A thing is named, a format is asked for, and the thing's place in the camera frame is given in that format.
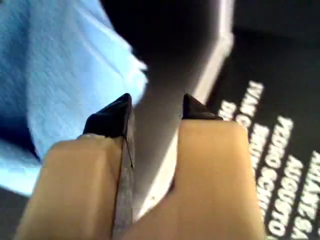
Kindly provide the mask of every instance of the black tip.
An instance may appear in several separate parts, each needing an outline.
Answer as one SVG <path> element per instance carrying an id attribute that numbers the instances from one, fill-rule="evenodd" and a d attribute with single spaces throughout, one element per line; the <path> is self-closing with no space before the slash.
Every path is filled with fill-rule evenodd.
<path id="1" fill-rule="evenodd" d="M 126 136 L 132 108 L 130 94 L 122 95 L 105 108 L 92 114 L 85 123 L 83 134 L 97 134 L 110 138 Z"/>
<path id="2" fill-rule="evenodd" d="M 185 94 L 183 97 L 182 119 L 222 120 L 221 117 L 211 113 L 205 105 L 190 94 Z"/>

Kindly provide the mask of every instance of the blue cloth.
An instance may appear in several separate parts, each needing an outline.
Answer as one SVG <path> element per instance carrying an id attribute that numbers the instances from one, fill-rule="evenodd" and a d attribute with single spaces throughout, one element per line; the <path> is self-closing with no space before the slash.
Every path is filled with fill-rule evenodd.
<path id="1" fill-rule="evenodd" d="M 30 195 L 49 148 L 122 94 L 137 103 L 145 69 L 99 0 L 0 4 L 0 187 Z"/>

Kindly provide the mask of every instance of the beige plastic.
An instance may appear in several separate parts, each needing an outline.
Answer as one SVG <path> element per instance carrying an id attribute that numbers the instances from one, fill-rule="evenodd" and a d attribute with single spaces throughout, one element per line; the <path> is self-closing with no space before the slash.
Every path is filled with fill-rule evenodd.
<path id="1" fill-rule="evenodd" d="M 17 240 L 110 239 L 121 139 L 50 150 Z M 263 240 L 248 136 L 235 122 L 183 120 L 174 189 L 123 240 Z"/>

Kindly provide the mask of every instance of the black surface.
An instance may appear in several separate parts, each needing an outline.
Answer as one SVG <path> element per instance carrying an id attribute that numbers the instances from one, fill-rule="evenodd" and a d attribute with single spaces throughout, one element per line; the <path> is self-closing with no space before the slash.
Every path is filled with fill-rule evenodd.
<path id="1" fill-rule="evenodd" d="M 319 12 L 316 0 L 236 0 L 234 25 L 320 44 Z"/>
<path id="2" fill-rule="evenodd" d="M 27 198 L 0 188 L 0 240 L 13 239 Z"/>
<path id="3" fill-rule="evenodd" d="M 301 202 L 302 191 L 313 151 L 320 153 L 320 47 L 256 32 L 235 31 L 235 44 L 232 53 L 223 67 L 217 85 L 208 101 L 208 108 L 218 113 L 223 100 L 237 106 L 234 118 L 241 114 L 240 106 L 249 81 L 264 85 L 249 130 L 252 134 L 255 123 L 270 130 L 267 143 L 256 169 L 256 179 L 266 166 L 265 157 L 271 143 L 271 135 L 277 123 L 277 117 L 283 116 L 293 121 L 293 129 L 285 149 L 281 166 L 276 169 L 277 179 L 268 211 L 265 214 L 265 226 L 268 234 L 272 211 L 275 209 L 277 192 L 284 176 L 288 155 L 298 158 L 302 164 L 302 175 L 292 206 L 285 235 L 279 239 L 289 239 L 294 227 Z M 319 239 L 319 205 L 315 206 L 318 218 L 308 219 L 313 225 L 309 239 Z"/>

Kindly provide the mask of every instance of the blue fabric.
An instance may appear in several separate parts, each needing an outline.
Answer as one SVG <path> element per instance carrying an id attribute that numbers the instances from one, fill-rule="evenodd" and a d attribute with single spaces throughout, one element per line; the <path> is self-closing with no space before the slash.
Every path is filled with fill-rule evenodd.
<path id="1" fill-rule="evenodd" d="M 124 93 L 139 101 L 145 69 L 99 0 L 0 4 L 0 187 L 29 195 L 54 143 Z"/>

